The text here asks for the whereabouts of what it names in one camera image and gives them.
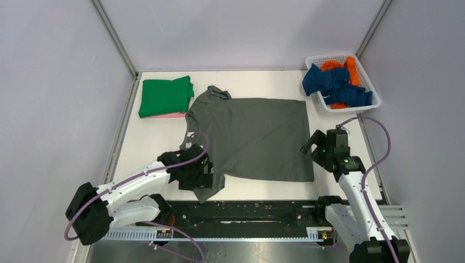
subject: gray cloth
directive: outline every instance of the gray cloth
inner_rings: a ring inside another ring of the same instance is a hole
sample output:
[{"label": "gray cloth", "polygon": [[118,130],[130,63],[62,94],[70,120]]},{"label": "gray cloth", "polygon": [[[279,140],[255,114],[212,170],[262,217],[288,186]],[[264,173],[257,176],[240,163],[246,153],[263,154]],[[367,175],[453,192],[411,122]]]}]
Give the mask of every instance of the gray cloth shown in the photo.
[{"label": "gray cloth", "polygon": [[[210,139],[213,188],[194,189],[200,202],[224,188],[224,174],[314,181],[313,162],[300,152],[310,138],[305,101],[232,99],[227,91],[210,86],[194,101],[186,120],[188,133],[202,131]],[[205,144],[200,135],[191,142]]]}]

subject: pink cloth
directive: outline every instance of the pink cloth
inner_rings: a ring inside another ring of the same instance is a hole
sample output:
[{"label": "pink cloth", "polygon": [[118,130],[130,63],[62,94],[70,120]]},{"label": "pink cloth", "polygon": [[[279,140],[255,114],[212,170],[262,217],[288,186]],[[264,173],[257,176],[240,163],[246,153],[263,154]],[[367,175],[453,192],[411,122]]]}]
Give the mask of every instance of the pink cloth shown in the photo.
[{"label": "pink cloth", "polygon": [[175,112],[175,113],[162,114],[162,115],[157,115],[157,116],[152,116],[152,117],[147,117],[147,118],[180,118],[180,117],[186,117],[186,113]]}]

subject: white table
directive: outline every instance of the white table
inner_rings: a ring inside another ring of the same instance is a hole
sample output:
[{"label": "white table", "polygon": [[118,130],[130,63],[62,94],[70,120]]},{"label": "white table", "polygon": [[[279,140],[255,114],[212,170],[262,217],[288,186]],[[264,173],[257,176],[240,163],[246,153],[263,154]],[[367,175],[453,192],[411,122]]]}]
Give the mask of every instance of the white table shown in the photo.
[{"label": "white table", "polygon": [[[201,72],[144,72],[137,90],[128,127],[115,170],[114,180],[131,174],[166,151],[179,149],[186,132],[184,118],[140,119],[138,115],[145,79],[175,79],[190,75],[196,97],[215,85],[227,90],[233,98],[296,99],[307,102],[310,133],[316,129],[326,132],[354,114],[328,115],[319,110],[316,99],[305,96],[302,78],[305,71],[201,71]],[[371,165],[367,146],[358,121],[345,126],[349,131],[351,155],[359,156],[368,168]],[[314,164],[314,182],[281,182],[242,179],[226,175],[225,187],[209,200],[302,200],[337,195],[346,199],[332,174]],[[375,175],[368,176],[368,185],[375,199],[381,199]],[[149,193],[161,193],[166,200],[197,200],[191,191],[178,190],[172,182]]]}]

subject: orange cloth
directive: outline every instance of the orange cloth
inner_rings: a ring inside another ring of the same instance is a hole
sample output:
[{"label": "orange cloth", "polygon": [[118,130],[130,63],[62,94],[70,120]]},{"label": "orange cloth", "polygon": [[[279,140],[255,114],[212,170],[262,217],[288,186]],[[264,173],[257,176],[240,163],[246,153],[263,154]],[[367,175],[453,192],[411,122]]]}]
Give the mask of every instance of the orange cloth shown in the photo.
[{"label": "orange cloth", "polygon": [[341,103],[334,103],[334,104],[331,104],[331,108],[333,110],[336,110],[338,108],[347,108],[347,105],[342,103],[342,102]]},{"label": "orange cloth", "polygon": [[336,67],[344,67],[344,65],[342,65],[341,63],[339,63],[339,62],[337,62],[337,61],[329,60],[329,61],[325,62],[325,63],[321,66],[321,70],[322,70],[322,71],[325,71],[325,70],[333,70],[333,69],[335,69]]},{"label": "orange cloth", "polygon": [[359,75],[357,75],[357,68],[355,67],[355,58],[348,57],[344,63],[344,67],[350,72],[349,83],[354,86],[360,86]]}]

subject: gray floor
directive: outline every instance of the gray floor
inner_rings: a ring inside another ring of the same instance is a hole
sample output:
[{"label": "gray floor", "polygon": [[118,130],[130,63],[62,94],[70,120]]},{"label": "gray floor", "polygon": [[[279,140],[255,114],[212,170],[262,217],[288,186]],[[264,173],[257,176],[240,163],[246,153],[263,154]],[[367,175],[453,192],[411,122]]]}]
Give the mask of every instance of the gray floor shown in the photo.
[{"label": "gray floor", "polygon": [[[200,243],[207,263],[343,263],[337,252],[332,249],[314,249],[314,243],[276,243],[276,242],[205,242]],[[170,242],[167,248],[183,254],[200,258],[200,254],[190,242]],[[348,260],[345,247],[339,251]],[[164,251],[154,251],[147,242],[100,241],[89,252],[87,263],[187,263],[189,261]]]}]

